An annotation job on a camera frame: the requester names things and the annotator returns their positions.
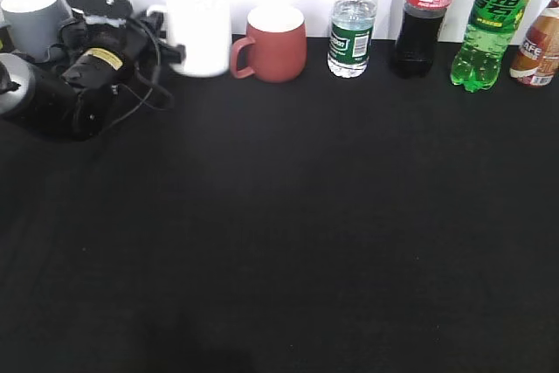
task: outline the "green label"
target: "green label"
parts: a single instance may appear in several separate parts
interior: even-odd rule
[[[529,0],[475,0],[470,24],[490,32],[515,32]]]
[[[358,65],[369,57],[370,36],[373,27],[366,30],[344,30],[332,24],[330,56],[344,65]]]

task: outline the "gray mug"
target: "gray mug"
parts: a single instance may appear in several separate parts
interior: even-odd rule
[[[59,42],[59,27],[70,17],[62,0],[3,0],[0,3],[16,50],[32,56],[37,62],[58,59],[63,52],[53,45]]]

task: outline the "clear plastic bottle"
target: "clear plastic bottle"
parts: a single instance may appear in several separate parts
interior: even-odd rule
[[[336,0],[328,51],[328,66],[336,76],[355,78],[367,68],[377,2]]]
[[[440,28],[452,0],[406,0],[392,68],[400,76],[423,77],[432,67]]]
[[[464,44],[452,63],[451,80],[468,92],[491,88],[505,50],[529,0],[475,0]]]

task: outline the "white mug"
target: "white mug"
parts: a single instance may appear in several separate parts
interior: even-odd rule
[[[231,12],[226,0],[167,0],[148,8],[165,14],[167,41],[184,45],[186,59],[171,67],[197,78],[218,76],[229,70]]]

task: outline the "green bottle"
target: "green bottle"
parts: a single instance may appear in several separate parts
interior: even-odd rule
[[[521,23],[528,1],[475,0],[464,44],[452,63],[454,85],[477,92],[495,84],[503,54]]]

